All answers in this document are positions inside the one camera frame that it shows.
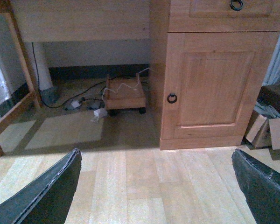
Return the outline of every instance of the ring pull handle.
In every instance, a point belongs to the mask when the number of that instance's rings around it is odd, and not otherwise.
[[[174,104],[176,101],[177,101],[177,96],[175,95],[175,93],[170,93],[168,96],[167,96],[167,101],[168,103],[170,104]]]
[[[234,2],[239,3],[240,6],[239,7],[234,6],[234,4],[233,4]],[[244,3],[242,2],[242,0],[231,0],[230,1],[230,8],[236,12],[241,11],[243,9],[243,7],[244,7]]]

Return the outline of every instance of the white plug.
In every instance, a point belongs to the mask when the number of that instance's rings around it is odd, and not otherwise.
[[[79,103],[79,101],[77,100],[73,100],[70,105],[73,107],[73,108],[77,108],[79,106],[81,106],[81,104]]]

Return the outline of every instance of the wooden frame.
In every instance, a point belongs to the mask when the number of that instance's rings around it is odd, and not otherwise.
[[[7,114],[0,119],[0,134],[18,117],[21,113],[28,109],[31,103],[39,109],[41,107],[41,98],[36,87],[35,77],[32,76],[32,68],[29,63],[28,55],[24,43],[21,39],[18,25],[16,23],[14,12],[9,0],[0,0],[0,14],[4,15],[10,30],[10,34],[14,40],[15,48],[18,53],[21,67],[23,69],[25,79],[29,88],[29,93],[17,103]],[[3,155],[0,146],[0,157]]]
[[[136,86],[139,80],[139,74],[137,73],[135,79],[110,79],[107,77],[106,87],[108,89],[117,90],[122,83],[129,86]],[[128,108],[143,108],[145,107],[145,95],[142,89],[141,82],[135,89],[131,89],[126,86],[122,86],[119,92],[116,94],[111,91],[105,93],[105,109],[128,109]]]

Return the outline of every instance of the white pipe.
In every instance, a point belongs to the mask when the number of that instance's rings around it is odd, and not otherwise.
[[[36,81],[38,81],[36,65],[33,56],[32,43],[25,43],[25,46],[28,52],[29,60],[34,70]],[[44,50],[41,42],[34,42],[34,53],[35,53],[35,58],[36,58],[36,63],[38,68],[38,74],[39,74],[40,90],[47,90],[53,87],[53,84],[49,73],[47,59],[44,54]]]

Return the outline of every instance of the black cable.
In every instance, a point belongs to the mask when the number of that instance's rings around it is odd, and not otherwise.
[[[97,85],[99,85],[99,84],[102,84],[102,83],[105,83],[105,82],[106,82],[106,81],[103,81],[103,82],[99,82],[99,83],[96,83],[96,84],[92,85],[92,86],[89,87],[87,90],[85,90],[85,91],[83,91],[83,92],[81,92],[81,93],[79,93],[79,94],[77,94],[77,95],[75,95],[75,96],[73,96],[73,97],[71,97],[71,98],[65,100],[65,101],[64,101],[61,105],[59,105],[59,106],[49,106],[49,105],[47,105],[47,104],[44,102],[44,100],[42,99],[41,90],[40,90],[40,82],[39,82],[39,73],[38,73],[38,67],[37,67],[37,62],[36,62],[36,58],[35,58],[34,43],[33,43],[33,42],[32,42],[32,51],[33,51],[33,57],[34,57],[34,62],[35,62],[35,66],[36,66],[37,81],[38,81],[38,92],[39,92],[39,95],[40,95],[40,97],[41,97],[42,103],[43,103],[46,107],[48,107],[48,108],[56,109],[56,108],[62,107],[62,106],[64,106],[67,102],[69,102],[71,99],[73,99],[73,98],[75,98],[75,97],[78,97],[78,96],[80,96],[80,95],[86,93],[87,91],[89,91],[89,90],[92,89],[93,87],[95,87],[95,86],[97,86]]]
[[[98,101],[103,101],[102,99],[98,99],[98,98],[88,98],[88,99],[85,99],[84,101],[86,101],[86,100],[94,100],[94,101],[98,100]]]

